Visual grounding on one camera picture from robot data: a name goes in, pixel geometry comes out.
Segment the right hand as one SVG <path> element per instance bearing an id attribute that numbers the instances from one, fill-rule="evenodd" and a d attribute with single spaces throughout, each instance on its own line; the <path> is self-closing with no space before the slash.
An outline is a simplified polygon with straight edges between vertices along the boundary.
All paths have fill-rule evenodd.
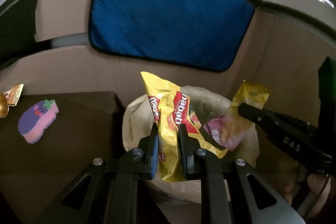
<path id="1" fill-rule="evenodd" d="M 296 170 L 278 176 L 280 192 L 306 221 L 335 212 L 335 178 L 327 174 L 296 174 Z"/>

